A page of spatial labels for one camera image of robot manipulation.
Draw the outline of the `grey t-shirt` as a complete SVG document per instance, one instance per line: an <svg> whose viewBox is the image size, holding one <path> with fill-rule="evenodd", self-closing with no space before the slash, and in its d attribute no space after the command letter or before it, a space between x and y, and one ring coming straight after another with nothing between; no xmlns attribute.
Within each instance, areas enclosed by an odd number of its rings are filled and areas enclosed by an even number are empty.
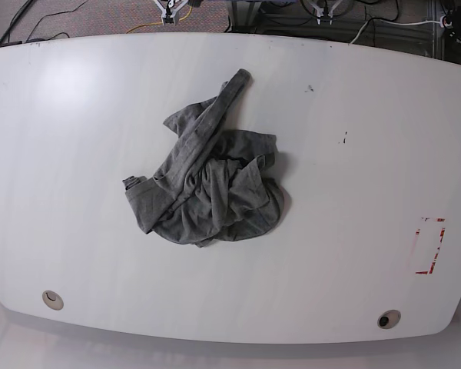
<svg viewBox="0 0 461 369"><path fill-rule="evenodd" d="M250 80L240 69L217 96L167 117L164 126L177 135L169 155L152 177L123 180L145 234L202 248L260 237L279 224L284 193L264 174L275 164L275 135L224 127Z"/></svg>

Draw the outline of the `white power strip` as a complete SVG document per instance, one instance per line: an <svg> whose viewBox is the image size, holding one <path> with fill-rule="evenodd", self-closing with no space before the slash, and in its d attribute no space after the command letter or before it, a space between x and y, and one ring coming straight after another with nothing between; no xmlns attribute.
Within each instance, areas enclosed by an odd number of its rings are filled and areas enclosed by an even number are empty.
<svg viewBox="0 0 461 369"><path fill-rule="evenodd" d="M442 15L439 19L440 28L451 29L453 28L453 17L451 14Z"/></svg>

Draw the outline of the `red tape rectangle marking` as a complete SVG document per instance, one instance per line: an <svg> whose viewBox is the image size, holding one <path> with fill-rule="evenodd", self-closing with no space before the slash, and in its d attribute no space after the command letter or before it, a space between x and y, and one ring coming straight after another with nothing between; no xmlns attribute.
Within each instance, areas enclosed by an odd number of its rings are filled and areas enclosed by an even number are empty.
<svg viewBox="0 0 461 369"><path fill-rule="evenodd" d="M411 266L417 275L432 274L443 245L445 218L421 218L417 226Z"/></svg>

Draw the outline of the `aluminium frame stand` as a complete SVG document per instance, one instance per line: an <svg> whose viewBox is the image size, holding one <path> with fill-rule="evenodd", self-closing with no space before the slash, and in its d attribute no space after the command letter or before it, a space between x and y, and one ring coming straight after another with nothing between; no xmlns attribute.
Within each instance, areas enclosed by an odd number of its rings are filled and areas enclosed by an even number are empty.
<svg viewBox="0 0 461 369"><path fill-rule="evenodd" d="M264 1L228 1L226 4L229 31L246 31L255 26L255 20Z"/></svg>

